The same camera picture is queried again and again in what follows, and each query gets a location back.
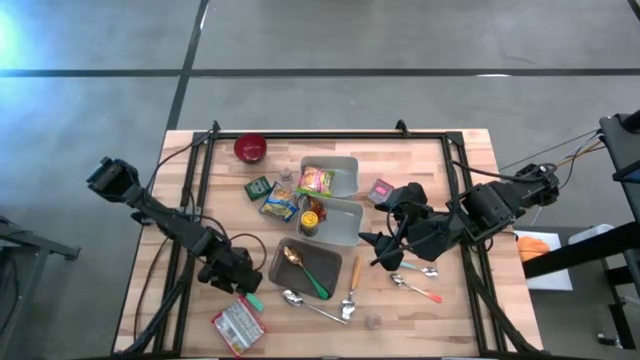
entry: red package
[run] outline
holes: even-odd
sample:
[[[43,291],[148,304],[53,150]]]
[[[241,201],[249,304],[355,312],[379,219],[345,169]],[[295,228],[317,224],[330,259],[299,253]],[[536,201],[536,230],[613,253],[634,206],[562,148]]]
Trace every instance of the red package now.
[[[236,358],[267,331],[243,297],[216,315],[211,322]]]

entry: yellow can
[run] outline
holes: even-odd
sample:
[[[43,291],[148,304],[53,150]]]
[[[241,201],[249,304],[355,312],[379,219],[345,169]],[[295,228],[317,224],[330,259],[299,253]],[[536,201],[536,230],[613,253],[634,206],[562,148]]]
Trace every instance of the yellow can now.
[[[307,236],[315,235],[318,232],[318,215],[313,211],[305,211],[300,216],[300,230]]]

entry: wooden table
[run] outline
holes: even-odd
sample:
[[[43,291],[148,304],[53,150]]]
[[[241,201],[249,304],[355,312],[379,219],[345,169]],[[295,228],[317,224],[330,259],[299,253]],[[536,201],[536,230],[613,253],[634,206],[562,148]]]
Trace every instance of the wooden table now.
[[[464,134],[469,164],[476,168],[497,171],[488,131],[484,129],[460,131]],[[162,158],[189,144],[192,133],[192,131],[168,132],[162,149]],[[408,289],[395,287],[389,280],[388,273],[380,266],[363,266],[354,296],[357,309],[352,321],[346,326],[308,309],[291,307],[283,301],[282,289],[271,283],[266,273],[278,242],[283,237],[296,238],[295,222],[285,224],[260,215],[257,209],[262,201],[249,201],[243,186],[262,175],[266,175],[270,181],[277,180],[278,171],[285,166],[294,172],[294,177],[297,179],[299,162],[307,155],[350,155],[358,159],[360,188],[356,200],[365,206],[364,231],[386,232],[385,214],[375,211],[370,204],[363,201],[376,178],[382,178],[396,187],[410,181],[419,182],[429,198],[429,205],[436,210],[446,210],[444,204],[449,199],[449,190],[439,141],[269,140],[265,160],[256,165],[246,165],[234,156],[232,140],[216,140],[204,213],[218,219],[229,236],[241,232],[257,235],[264,241],[269,252],[267,264],[263,269],[265,279],[256,293],[266,306],[261,319],[267,326],[268,333],[244,355],[248,357],[477,355],[461,253],[457,248],[446,252],[432,264],[439,270],[439,276],[435,279],[427,279],[416,271],[401,270],[407,282],[442,296],[442,304],[436,304]],[[170,160],[158,172],[153,195],[167,206],[178,206],[187,161],[188,152],[185,152]],[[482,175],[473,175],[474,183],[491,180]],[[194,192],[198,190],[198,185],[194,184]],[[118,330],[116,349],[123,349],[132,342],[133,318],[141,287],[151,260],[163,240],[164,236],[155,228],[146,228],[142,233]],[[236,245],[247,247],[254,262],[260,262],[262,252],[255,240],[239,238]],[[165,245],[143,300],[138,332],[147,324],[160,304],[169,250],[170,246]],[[306,296],[308,303],[336,315],[339,314],[340,301],[347,296],[355,255],[361,255],[365,264],[375,257],[373,248],[364,241],[355,248],[343,249],[340,252],[343,256],[343,265],[333,298],[322,301]],[[496,236],[489,258],[502,308],[527,340],[541,348],[538,326],[512,236],[507,234]],[[419,266],[428,265],[427,262],[409,253],[405,255],[405,260]],[[201,264],[196,263],[196,273],[199,266]],[[229,306],[236,297],[194,279],[183,356],[231,356],[222,338],[211,324],[211,319]],[[174,308],[167,328],[166,344],[171,344],[176,313],[177,306]],[[370,331],[365,328],[364,320],[371,313],[382,317],[382,327],[379,330]],[[486,309],[483,311],[483,320],[491,348],[492,332]]]

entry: gold spoon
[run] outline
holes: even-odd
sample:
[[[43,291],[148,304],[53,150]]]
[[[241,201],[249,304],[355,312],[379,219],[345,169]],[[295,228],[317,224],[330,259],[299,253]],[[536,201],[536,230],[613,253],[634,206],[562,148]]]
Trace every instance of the gold spoon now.
[[[302,256],[296,249],[285,246],[284,257],[286,257],[287,260],[289,260],[289,262],[293,265],[298,265],[302,268],[302,270],[304,270],[304,273],[307,274],[307,277],[309,278],[309,280],[311,280],[313,287],[316,288],[320,299],[327,300],[329,298],[329,294],[327,293],[327,291],[322,287],[322,285],[320,285],[319,282],[316,281],[316,279],[313,278],[313,276],[311,276],[307,269],[305,269],[304,265],[302,265]]]

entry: orange object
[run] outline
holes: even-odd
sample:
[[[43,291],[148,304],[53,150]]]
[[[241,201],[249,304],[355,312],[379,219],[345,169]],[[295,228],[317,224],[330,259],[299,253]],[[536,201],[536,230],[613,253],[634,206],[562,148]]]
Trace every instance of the orange object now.
[[[520,254],[520,260],[525,262],[531,260],[540,255],[544,255],[551,251],[549,245],[544,241],[530,236],[522,236],[518,239],[518,253]]]

